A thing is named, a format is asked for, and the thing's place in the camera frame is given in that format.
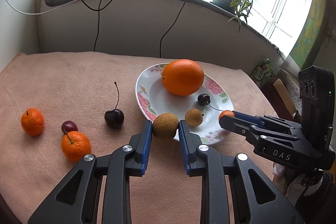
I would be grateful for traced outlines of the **right gloved hand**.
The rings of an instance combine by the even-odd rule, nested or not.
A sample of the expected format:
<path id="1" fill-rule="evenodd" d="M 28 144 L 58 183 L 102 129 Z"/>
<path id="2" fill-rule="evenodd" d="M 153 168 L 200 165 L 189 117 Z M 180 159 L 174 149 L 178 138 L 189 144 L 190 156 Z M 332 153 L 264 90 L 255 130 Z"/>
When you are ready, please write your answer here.
<path id="1" fill-rule="evenodd" d="M 315 194 L 322 185 L 324 171 L 315 169 L 307 173 L 292 170 L 273 163 L 273 183 L 282 194 L 291 201 Z"/>

